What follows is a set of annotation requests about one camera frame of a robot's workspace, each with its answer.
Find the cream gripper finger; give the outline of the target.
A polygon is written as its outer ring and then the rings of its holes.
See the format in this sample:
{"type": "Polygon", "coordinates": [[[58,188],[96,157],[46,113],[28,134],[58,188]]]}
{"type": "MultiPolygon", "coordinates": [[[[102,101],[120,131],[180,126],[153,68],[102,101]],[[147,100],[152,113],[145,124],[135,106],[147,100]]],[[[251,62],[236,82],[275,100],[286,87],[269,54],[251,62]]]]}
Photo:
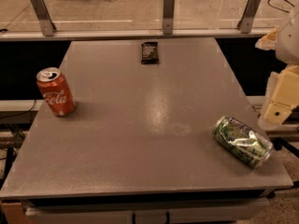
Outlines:
{"type": "Polygon", "coordinates": [[[272,124],[282,124],[299,106],[299,66],[287,65],[280,73],[272,72],[266,88],[263,118],[272,124]]]}
{"type": "Polygon", "coordinates": [[[277,43],[278,26],[273,28],[267,35],[260,38],[255,47],[262,50],[275,50],[277,43]]]}

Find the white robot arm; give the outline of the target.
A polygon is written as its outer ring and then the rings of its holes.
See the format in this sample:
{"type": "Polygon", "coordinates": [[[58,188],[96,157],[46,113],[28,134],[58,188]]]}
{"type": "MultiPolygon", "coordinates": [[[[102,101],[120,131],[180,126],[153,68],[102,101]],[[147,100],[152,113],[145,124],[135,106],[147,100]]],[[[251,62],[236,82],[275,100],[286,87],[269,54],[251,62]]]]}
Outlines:
{"type": "Polygon", "coordinates": [[[280,126],[299,106],[299,6],[288,17],[255,44],[273,50],[276,58],[287,66],[272,72],[268,78],[259,125],[272,130],[280,126]]]}

